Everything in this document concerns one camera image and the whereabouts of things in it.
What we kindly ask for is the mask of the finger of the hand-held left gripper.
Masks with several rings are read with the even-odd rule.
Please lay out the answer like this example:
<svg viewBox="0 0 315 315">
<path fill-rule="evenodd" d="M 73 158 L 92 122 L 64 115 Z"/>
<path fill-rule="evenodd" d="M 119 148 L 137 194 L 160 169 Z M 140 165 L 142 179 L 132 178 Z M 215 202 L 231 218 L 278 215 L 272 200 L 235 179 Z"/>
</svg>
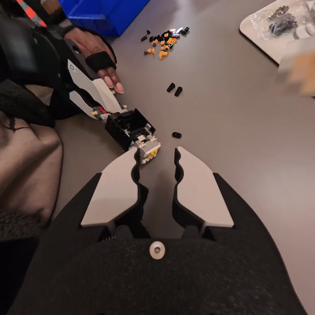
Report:
<svg viewBox="0 0 315 315">
<path fill-rule="evenodd" d="M 86 90 L 94 100 L 109 114 L 124 113 L 127 109 L 121 107 L 112 91 L 100 79 L 89 79 L 73 62 L 68 60 L 68 71 L 75 85 L 75 89 Z"/>
<path fill-rule="evenodd" d="M 94 108 L 99 107 L 100 104 L 84 89 L 75 89 L 69 93 L 70 100 L 81 109 L 89 117 L 100 120 L 98 114 L 92 115 L 91 113 L 96 111 Z"/>
</svg>

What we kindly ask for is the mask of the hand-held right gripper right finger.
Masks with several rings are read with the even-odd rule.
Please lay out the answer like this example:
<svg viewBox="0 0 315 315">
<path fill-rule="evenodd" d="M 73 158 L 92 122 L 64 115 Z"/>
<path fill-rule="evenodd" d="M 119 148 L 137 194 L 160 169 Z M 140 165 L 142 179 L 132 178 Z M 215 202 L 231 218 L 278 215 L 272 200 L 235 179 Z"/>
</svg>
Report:
<svg viewBox="0 0 315 315">
<path fill-rule="evenodd" d="M 186 229 L 199 234 L 208 227 L 233 228 L 234 221 L 213 171 L 183 147 L 175 148 L 175 180 L 172 216 Z"/>
</svg>

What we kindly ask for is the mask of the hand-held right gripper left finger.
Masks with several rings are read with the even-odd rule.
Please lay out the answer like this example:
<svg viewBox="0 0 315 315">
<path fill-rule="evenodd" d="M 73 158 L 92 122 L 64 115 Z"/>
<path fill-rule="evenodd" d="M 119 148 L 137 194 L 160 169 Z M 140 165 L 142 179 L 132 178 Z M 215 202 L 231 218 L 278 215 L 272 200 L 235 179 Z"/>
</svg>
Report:
<svg viewBox="0 0 315 315">
<path fill-rule="evenodd" d="M 139 183 L 140 149 L 132 148 L 100 175 L 81 227 L 104 226 L 114 237 L 119 226 L 128 226 L 134 238 L 151 238 L 142 225 L 148 189 Z"/>
</svg>

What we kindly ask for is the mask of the toy brick car chassis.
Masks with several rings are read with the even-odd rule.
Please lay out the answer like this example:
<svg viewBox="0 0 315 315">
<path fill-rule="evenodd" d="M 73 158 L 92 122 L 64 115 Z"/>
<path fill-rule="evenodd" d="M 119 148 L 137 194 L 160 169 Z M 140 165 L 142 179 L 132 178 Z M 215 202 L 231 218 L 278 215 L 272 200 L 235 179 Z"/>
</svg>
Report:
<svg viewBox="0 0 315 315">
<path fill-rule="evenodd" d="M 109 113 L 104 107 L 97 106 L 93 108 L 91 115 L 103 123 L 105 130 L 124 152 L 133 148 L 139 149 L 141 164 L 156 157 L 161 147 L 154 136 L 156 129 L 138 109 Z"/>
</svg>

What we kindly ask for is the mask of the grey desk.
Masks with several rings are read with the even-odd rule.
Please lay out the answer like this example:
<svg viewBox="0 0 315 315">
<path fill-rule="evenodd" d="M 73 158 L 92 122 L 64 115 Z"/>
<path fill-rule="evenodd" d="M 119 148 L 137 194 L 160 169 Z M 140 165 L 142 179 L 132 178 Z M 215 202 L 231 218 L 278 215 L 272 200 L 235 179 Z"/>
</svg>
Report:
<svg viewBox="0 0 315 315">
<path fill-rule="evenodd" d="M 301 303 L 314 314 L 314 100 L 279 94 L 277 65 L 239 32 L 244 18 L 271 2 L 148 2 L 111 43 L 124 88 L 117 99 L 137 108 L 161 142 L 140 171 L 149 189 L 142 222 L 150 236 L 179 238 L 183 232 L 171 211 L 174 151 L 182 146 L 260 217 Z M 186 26 L 190 32 L 165 59 L 143 56 L 151 46 L 140 41 L 146 30 L 155 36 Z"/>
</svg>

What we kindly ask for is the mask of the person's left hand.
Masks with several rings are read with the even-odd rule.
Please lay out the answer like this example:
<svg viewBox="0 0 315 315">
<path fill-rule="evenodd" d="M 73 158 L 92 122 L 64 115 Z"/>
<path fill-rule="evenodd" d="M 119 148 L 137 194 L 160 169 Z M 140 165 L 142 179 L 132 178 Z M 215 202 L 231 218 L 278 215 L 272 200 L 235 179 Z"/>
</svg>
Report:
<svg viewBox="0 0 315 315">
<path fill-rule="evenodd" d="M 92 54 L 106 52 L 111 60 L 116 63 L 115 56 L 105 42 L 97 35 L 87 31 L 82 31 L 78 28 L 73 28 L 64 36 L 65 39 L 72 40 L 81 50 L 84 58 Z M 97 72 L 98 76 L 103 79 L 105 84 L 110 89 L 114 89 L 116 93 L 123 94 L 124 88 L 121 80 L 113 67 L 100 69 Z"/>
</svg>

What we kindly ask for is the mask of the blue plastic bin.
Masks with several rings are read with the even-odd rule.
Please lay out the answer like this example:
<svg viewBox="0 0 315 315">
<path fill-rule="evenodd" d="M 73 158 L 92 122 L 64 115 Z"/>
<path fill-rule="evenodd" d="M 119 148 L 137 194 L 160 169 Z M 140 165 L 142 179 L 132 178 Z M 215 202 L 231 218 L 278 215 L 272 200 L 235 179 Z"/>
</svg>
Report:
<svg viewBox="0 0 315 315">
<path fill-rule="evenodd" d="M 120 37 L 149 0 L 60 0 L 69 21 L 104 36 Z"/>
</svg>

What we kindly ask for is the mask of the pile of orange black bricks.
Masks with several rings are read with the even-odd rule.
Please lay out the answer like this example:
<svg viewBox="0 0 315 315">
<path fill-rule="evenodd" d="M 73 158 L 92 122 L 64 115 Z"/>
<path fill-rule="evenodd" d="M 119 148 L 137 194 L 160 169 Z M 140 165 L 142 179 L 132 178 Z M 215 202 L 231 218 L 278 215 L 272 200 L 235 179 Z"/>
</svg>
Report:
<svg viewBox="0 0 315 315">
<path fill-rule="evenodd" d="M 175 44 L 190 32 L 190 27 L 180 27 L 168 29 L 162 34 L 153 36 L 150 30 L 146 30 L 146 35 L 141 38 L 141 42 L 148 40 L 150 48 L 143 51 L 143 56 L 157 55 L 159 60 L 165 59 L 174 49 Z"/>
</svg>

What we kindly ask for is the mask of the beige garment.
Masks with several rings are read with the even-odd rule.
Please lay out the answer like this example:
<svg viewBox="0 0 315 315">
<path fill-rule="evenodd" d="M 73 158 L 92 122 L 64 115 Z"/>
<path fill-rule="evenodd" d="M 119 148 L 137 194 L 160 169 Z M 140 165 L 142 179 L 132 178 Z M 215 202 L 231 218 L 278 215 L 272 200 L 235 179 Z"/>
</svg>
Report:
<svg viewBox="0 0 315 315">
<path fill-rule="evenodd" d="M 62 165 L 56 131 L 1 112 L 0 138 L 1 211 L 47 222 L 55 208 Z"/>
</svg>

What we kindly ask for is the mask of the white rounded mat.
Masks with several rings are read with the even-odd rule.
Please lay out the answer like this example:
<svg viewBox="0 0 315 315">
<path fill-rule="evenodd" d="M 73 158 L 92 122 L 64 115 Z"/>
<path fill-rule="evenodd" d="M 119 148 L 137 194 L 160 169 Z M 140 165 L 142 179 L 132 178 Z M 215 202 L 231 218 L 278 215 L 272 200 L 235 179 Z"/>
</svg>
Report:
<svg viewBox="0 0 315 315">
<path fill-rule="evenodd" d="M 288 13 L 298 22 L 295 31 L 271 37 L 268 29 L 272 21 L 268 17 L 282 6 L 288 6 Z M 240 32 L 277 64 L 285 53 L 288 42 L 314 36 L 314 1 L 273 1 L 242 20 Z"/>
</svg>

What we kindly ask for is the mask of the clear bag of black parts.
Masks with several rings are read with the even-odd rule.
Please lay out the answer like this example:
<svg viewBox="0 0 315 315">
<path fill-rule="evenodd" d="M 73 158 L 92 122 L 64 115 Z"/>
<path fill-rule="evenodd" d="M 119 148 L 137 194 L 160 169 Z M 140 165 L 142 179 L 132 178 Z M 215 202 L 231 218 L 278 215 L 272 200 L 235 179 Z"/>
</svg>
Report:
<svg viewBox="0 0 315 315">
<path fill-rule="evenodd" d="M 309 1 L 260 10 L 252 14 L 250 20 L 258 37 L 265 41 L 288 35 L 297 40 L 315 34 L 314 10 Z"/>
</svg>

